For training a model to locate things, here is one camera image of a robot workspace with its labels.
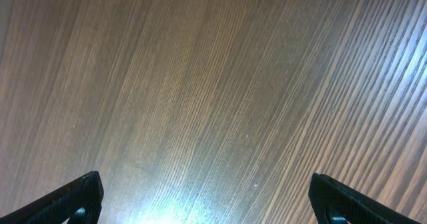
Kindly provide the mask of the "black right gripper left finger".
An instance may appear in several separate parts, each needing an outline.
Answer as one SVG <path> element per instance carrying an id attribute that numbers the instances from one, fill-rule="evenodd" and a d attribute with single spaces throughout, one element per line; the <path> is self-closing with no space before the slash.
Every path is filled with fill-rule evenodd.
<path id="1" fill-rule="evenodd" d="M 101 213 L 103 185 L 90 171 L 38 200 L 1 218 L 2 223 L 92 223 Z"/>

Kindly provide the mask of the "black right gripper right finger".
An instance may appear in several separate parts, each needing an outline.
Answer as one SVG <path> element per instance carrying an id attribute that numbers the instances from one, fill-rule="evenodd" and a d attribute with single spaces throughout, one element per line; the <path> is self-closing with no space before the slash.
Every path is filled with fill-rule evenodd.
<path id="1" fill-rule="evenodd" d="M 312 175 L 308 196 L 321 224 L 419 224 L 325 174 Z"/>

